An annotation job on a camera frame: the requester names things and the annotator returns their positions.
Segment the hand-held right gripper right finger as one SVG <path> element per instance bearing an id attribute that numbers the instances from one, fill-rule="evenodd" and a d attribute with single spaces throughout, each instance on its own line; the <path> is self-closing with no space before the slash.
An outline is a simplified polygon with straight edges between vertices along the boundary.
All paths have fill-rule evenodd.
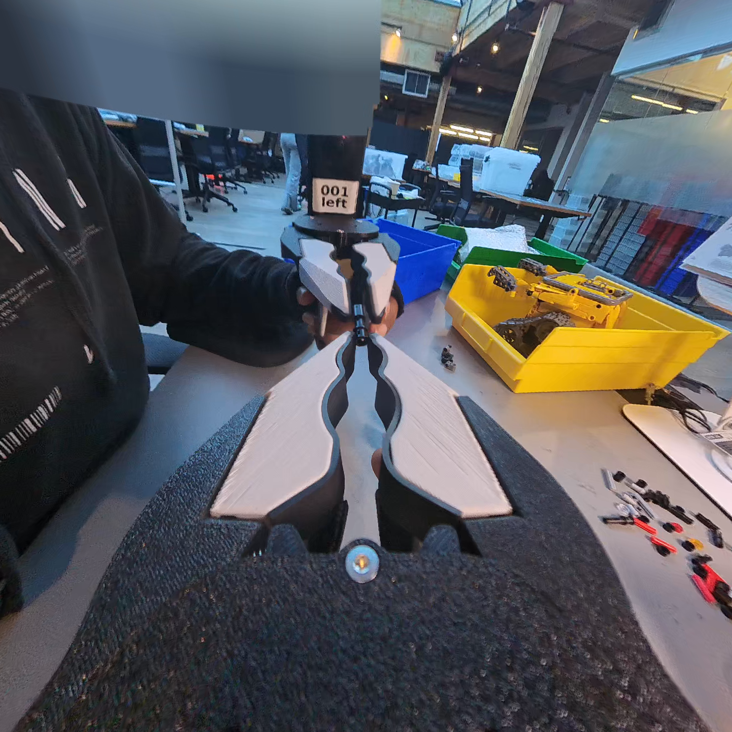
<path id="1" fill-rule="evenodd" d="M 368 363 L 374 407 L 385 429 L 376 510 L 381 547 L 478 552 L 469 522 L 507 517 L 513 507 L 459 394 L 384 337 Z"/>

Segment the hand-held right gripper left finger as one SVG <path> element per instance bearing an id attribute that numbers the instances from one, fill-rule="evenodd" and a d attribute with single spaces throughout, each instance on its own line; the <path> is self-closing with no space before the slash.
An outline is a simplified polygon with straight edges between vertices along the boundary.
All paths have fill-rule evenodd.
<path id="1" fill-rule="evenodd" d="M 356 343 L 343 334 L 263 398 L 209 509 L 210 517 L 323 532 L 344 499 L 336 427 L 348 408 Z"/>

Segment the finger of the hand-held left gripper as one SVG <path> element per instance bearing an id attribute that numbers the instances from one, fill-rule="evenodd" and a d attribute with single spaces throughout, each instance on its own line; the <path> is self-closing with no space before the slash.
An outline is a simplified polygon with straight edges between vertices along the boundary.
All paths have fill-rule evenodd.
<path id="1" fill-rule="evenodd" d="M 298 238 L 297 270 L 300 286 L 319 303 L 320 333 L 328 315 L 353 321 L 350 284 L 334 258 L 334 245 L 314 238 Z"/>
<path id="2" fill-rule="evenodd" d="M 384 244 L 358 244 L 360 266 L 365 271 L 365 300 L 370 320 L 381 320 L 392 296 L 396 262 Z"/>

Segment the person's left forearm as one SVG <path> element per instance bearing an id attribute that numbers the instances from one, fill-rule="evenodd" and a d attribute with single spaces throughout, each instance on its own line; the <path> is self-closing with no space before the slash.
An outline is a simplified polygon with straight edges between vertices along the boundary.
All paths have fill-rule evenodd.
<path id="1" fill-rule="evenodd" d="M 182 225 L 156 241 L 148 283 L 135 300 L 144 326 L 228 360 L 276 367 L 313 344 L 298 302 L 293 263 L 251 251 L 228 251 Z"/>

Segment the person's left hand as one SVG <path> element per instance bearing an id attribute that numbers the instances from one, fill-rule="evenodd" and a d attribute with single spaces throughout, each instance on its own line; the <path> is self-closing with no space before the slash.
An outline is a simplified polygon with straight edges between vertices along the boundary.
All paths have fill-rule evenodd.
<path id="1" fill-rule="evenodd" d="M 328 315 L 326 320 L 326 328 L 321 334 L 321 320 L 319 316 L 319 303 L 316 298 L 305 287 L 297 288 L 297 302 L 299 306 L 304 308 L 302 320 L 307 327 L 307 331 L 314 337 L 318 349 L 322 350 L 334 340 L 339 338 L 343 333 L 353 330 L 352 321 L 342 321 L 335 316 Z M 397 283 L 392 287 L 392 293 L 389 299 L 384 315 L 380 323 L 369 325 L 370 334 L 378 334 L 386 336 L 389 330 L 394 326 L 396 320 L 404 311 L 404 303 L 401 291 Z"/>

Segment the blue plastic bin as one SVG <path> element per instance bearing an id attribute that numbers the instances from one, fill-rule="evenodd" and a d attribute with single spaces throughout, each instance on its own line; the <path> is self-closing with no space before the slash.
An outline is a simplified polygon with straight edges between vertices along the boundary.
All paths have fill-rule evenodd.
<path id="1" fill-rule="evenodd" d="M 441 289 L 461 245 L 458 240 L 384 218 L 368 221 L 400 246 L 395 280 L 405 305 Z"/>

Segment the black utility cart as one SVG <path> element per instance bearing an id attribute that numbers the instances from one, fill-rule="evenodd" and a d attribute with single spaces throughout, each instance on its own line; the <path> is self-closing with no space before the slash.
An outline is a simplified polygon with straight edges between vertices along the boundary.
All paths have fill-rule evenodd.
<path id="1" fill-rule="evenodd" d="M 371 176 L 364 194 L 364 215 L 371 219 L 383 218 L 406 221 L 406 212 L 412 212 L 411 227 L 416 213 L 425 203 L 420 188 L 395 178 Z"/>

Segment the grey office chair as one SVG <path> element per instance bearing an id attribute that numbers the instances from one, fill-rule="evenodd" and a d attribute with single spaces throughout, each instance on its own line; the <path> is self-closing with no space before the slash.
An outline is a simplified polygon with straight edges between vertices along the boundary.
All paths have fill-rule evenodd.
<path id="1" fill-rule="evenodd" d="M 150 376 L 164 376 L 187 350 L 188 344 L 162 334 L 142 332 L 144 359 Z"/>

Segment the white storage boxes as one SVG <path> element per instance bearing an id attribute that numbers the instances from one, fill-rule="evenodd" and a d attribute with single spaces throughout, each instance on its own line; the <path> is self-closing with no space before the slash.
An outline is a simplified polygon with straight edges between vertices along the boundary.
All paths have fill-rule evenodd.
<path id="1" fill-rule="evenodd" d="M 539 155 L 502 147 L 455 144 L 448 166 L 460 172 L 462 160 L 472 160 L 473 191 L 523 195 L 541 162 Z"/>

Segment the wooden background table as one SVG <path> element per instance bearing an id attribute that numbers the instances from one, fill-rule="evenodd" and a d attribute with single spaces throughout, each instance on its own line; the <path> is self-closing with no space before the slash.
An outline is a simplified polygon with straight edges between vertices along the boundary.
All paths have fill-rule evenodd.
<path id="1" fill-rule="evenodd" d="M 547 241 L 547 231 L 555 220 L 570 218 L 585 219 L 591 215 L 590 211 L 581 211 L 561 204 L 552 204 L 534 197 L 519 196 L 487 189 L 478 189 L 474 193 L 483 199 L 489 210 L 493 211 L 494 216 L 490 219 L 493 228 L 503 226 L 508 214 L 518 213 L 521 209 L 539 212 L 541 216 L 535 237 L 543 241 Z"/>

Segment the green plastic bin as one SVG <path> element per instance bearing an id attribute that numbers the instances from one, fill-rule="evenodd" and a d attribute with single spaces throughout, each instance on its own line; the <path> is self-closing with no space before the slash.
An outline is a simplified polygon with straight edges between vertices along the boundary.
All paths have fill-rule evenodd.
<path id="1" fill-rule="evenodd" d="M 516 268 L 518 263 L 523 259 L 529 258 L 533 261 L 551 266 L 558 271 L 578 273 L 587 262 L 584 258 L 572 252 L 555 247 L 536 237 L 532 238 L 528 243 L 537 249 L 539 253 L 523 254 L 520 252 L 475 247 L 468 255 L 463 255 L 462 247 L 467 239 L 464 227 L 441 224 L 437 227 L 436 233 L 451 239 L 456 239 L 461 243 L 446 273 L 446 280 L 450 283 L 454 282 L 465 263 L 477 264 L 479 266 L 502 266 L 511 269 Z"/>

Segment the deep yellow plastic bin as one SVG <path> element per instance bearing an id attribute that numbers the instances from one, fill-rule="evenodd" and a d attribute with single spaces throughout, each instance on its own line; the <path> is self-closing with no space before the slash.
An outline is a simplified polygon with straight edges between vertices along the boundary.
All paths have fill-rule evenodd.
<path id="1" fill-rule="evenodd" d="M 634 296 L 613 329 L 559 327 L 524 357 L 493 327 L 526 316 L 529 303 L 491 284 L 490 267 L 465 264 L 445 310 L 453 327 L 517 394 L 663 387 L 730 334 L 631 290 Z"/>

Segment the yellow tracked toy robot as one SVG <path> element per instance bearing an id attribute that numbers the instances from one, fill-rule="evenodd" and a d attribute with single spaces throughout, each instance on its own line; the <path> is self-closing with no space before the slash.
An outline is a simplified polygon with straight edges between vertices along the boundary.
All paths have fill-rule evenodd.
<path id="1" fill-rule="evenodd" d="M 493 327 L 524 357 L 559 327 L 613 329 L 634 296 L 629 289 L 556 270 L 531 258 L 521 259 L 517 272 L 492 266 L 487 276 L 510 297 L 523 295 L 529 303 L 526 316 L 509 318 Z"/>

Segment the stack of red blue crates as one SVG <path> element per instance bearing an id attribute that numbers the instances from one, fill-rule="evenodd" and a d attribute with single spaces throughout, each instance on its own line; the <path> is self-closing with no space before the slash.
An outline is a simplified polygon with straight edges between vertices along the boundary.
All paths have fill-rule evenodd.
<path id="1" fill-rule="evenodd" d="M 690 302 L 695 276 L 682 268 L 728 216 L 594 196 L 567 249 L 607 274 L 665 299 Z"/>

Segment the instruction booklet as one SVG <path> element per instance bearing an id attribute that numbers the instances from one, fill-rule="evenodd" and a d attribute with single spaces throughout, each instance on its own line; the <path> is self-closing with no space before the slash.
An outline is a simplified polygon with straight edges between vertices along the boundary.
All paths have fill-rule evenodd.
<path id="1" fill-rule="evenodd" d="M 731 229 L 720 228 L 688 255 L 682 270 L 731 287 Z"/>

